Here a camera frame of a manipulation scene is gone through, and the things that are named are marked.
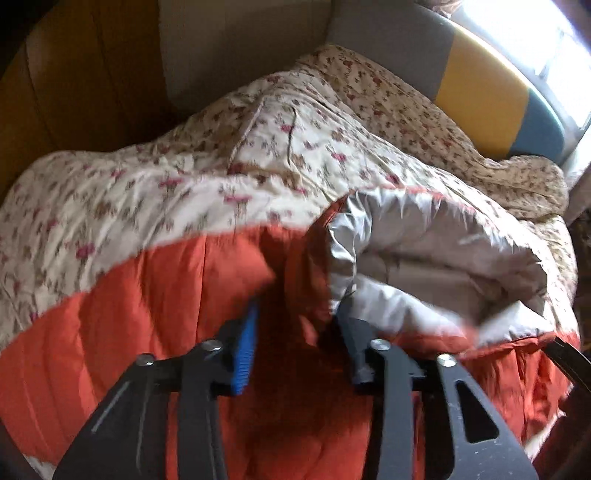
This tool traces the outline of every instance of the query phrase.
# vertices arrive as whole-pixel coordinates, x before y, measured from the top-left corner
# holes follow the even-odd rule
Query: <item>wooden panel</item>
[[[176,119],[166,97],[158,34],[120,44],[105,58],[130,125],[128,143],[149,141],[170,129]]]
[[[39,109],[58,148],[114,150],[129,125],[101,52],[89,0],[64,0],[27,38]]]
[[[157,0],[94,0],[105,50],[158,33]]]
[[[56,145],[41,121],[21,47],[0,79],[0,199],[34,160]]]

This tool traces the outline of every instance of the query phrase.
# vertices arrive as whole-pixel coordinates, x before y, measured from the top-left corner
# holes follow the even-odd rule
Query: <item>pink flower print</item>
[[[125,175],[125,172],[127,170],[122,169],[122,170],[112,170],[111,171],[111,178],[114,178],[115,180],[119,180],[123,175]]]
[[[95,251],[96,247],[92,242],[86,245],[82,245],[78,248],[78,250],[76,250],[76,259],[84,260],[91,256]]]
[[[181,184],[182,182],[183,182],[183,179],[178,178],[178,177],[175,179],[168,178],[168,179],[163,180],[160,183],[158,183],[158,187],[161,189],[173,189],[177,185]]]
[[[226,195],[223,198],[224,203],[234,203],[236,205],[242,205],[248,203],[252,199],[251,195]]]
[[[51,230],[58,224],[57,218],[52,218],[47,222],[46,231],[47,233],[51,232]]]
[[[278,212],[272,210],[269,213],[267,213],[267,219],[271,223],[279,223],[281,222],[281,215]]]
[[[344,163],[347,161],[347,155],[345,155],[344,153],[332,152],[330,156],[340,163]]]
[[[400,182],[398,175],[395,175],[393,173],[391,175],[387,175],[386,180],[388,180],[391,184],[396,185],[396,186],[402,185],[402,182]]]

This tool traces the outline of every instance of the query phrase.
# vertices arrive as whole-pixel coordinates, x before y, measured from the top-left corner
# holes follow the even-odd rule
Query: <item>black metal bracket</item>
[[[427,480],[537,480],[538,476],[496,408],[451,355],[417,362],[367,322],[335,321],[349,354],[351,382],[374,396],[363,480],[413,477],[413,391],[421,393],[426,425]]]

